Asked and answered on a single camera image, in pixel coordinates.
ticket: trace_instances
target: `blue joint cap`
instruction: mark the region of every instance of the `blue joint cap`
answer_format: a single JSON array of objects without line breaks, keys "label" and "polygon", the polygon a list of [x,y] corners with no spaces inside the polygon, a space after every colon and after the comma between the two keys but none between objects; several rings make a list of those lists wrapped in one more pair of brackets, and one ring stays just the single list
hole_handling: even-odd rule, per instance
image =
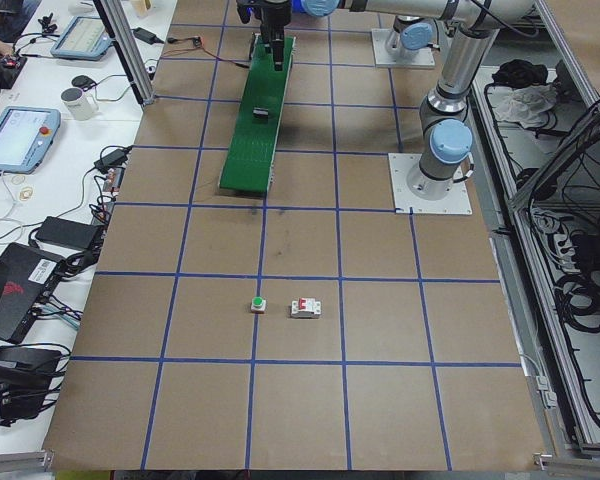
[{"label": "blue joint cap", "polygon": [[326,17],[338,8],[339,0],[300,0],[304,11],[312,17]]},{"label": "blue joint cap", "polygon": [[424,22],[410,25],[400,34],[400,42],[407,50],[420,50],[429,45],[432,38],[433,27]]},{"label": "blue joint cap", "polygon": [[433,127],[429,144],[438,160],[455,165],[461,163],[471,151],[473,134],[460,120],[443,120]]}]

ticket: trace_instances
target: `white desk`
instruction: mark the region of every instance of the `white desk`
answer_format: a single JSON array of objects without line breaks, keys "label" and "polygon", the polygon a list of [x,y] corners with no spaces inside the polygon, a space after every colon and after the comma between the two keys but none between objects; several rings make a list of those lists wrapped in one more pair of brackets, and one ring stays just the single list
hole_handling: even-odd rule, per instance
[{"label": "white desk", "polygon": [[[36,16],[30,22],[26,32],[38,32],[40,27],[37,18],[54,13],[58,17],[58,31],[69,23],[72,15],[68,12],[66,0],[42,0]],[[158,37],[164,39],[175,9],[176,0],[154,0],[149,15],[138,19],[131,5],[123,1],[125,13],[131,27],[142,25]],[[52,43],[48,41],[33,44],[23,51],[48,55]],[[157,59],[162,45],[147,45],[138,42],[138,47],[145,61]],[[16,81],[14,88],[3,90],[0,96],[0,114],[7,106],[30,106],[58,109],[62,114],[62,125],[47,153],[43,163],[30,175],[15,178],[6,177],[10,190],[18,196],[25,188],[33,189],[29,200],[20,201],[12,217],[24,224],[37,223],[47,216],[58,215],[80,203],[81,179],[93,162],[98,159],[101,149],[107,145],[131,145],[134,141],[142,116],[142,109],[135,102],[131,91],[115,103],[100,103],[99,113],[88,121],[75,121],[60,100],[60,93],[71,86],[71,79],[77,75],[88,75],[96,81],[108,75],[123,74],[123,69],[113,48],[105,57],[97,62],[67,61],[48,58],[29,58],[27,65]],[[115,98],[127,87],[125,77],[115,77],[98,89],[101,98]],[[91,180],[85,180],[86,198],[84,206],[64,218],[90,222],[91,213],[87,204],[96,196],[96,188]],[[13,180],[22,180],[16,185]],[[0,182],[0,215],[5,213],[11,201]],[[13,223],[1,222],[0,235],[11,230]],[[24,235],[20,243],[26,243]],[[13,234],[5,241],[14,241],[18,234]],[[62,283],[55,294],[65,303],[76,309],[84,307],[93,268],[82,273],[70,282]],[[54,342],[72,347],[76,332],[62,320],[37,321],[23,343]],[[10,428],[0,427],[0,454],[25,453],[40,450],[47,433],[53,409],[47,410],[34,420],[20,420]]]}]

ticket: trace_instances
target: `blue and white tablet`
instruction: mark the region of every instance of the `blue and white tablet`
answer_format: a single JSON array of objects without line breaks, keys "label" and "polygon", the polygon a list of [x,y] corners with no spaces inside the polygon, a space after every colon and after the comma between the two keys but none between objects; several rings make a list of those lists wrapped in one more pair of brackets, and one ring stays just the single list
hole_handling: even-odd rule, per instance
[{"label": "blue and white tablet", "polygon": [[71,60],[100,60],[111,39],[98,17],[74,17],[51,48],[51,55]]},{"label": "blue and white tablet", "polygon": [[0,116],[0,172],[31,173],[60,128],[60,112],[7,107]]}]

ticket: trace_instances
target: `laptop logo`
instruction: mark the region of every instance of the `laptop logo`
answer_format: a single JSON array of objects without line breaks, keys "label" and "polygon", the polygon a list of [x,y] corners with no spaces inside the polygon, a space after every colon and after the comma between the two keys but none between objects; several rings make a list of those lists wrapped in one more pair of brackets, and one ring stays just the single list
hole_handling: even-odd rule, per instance
[{"label": "laptop logo", "polygon": [[18,285],[15,282],[5,283],[4,290],[2,291],[2,296],[12,295],[14,293],[22,295],[24,293],[24,288],[22,288],[20,285]]}]

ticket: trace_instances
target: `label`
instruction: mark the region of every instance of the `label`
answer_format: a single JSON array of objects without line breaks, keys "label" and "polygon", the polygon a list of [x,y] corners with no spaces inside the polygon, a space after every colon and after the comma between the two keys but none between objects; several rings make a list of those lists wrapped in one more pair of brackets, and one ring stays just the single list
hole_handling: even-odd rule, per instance
[{"label": "label", "polygon": [[56,262],[52,262],[51,260],[40,260],[36,268],[33,269],[31,275],[29,275],[29,281],[41,285],[44,284],[51,276],[56,265]]}]

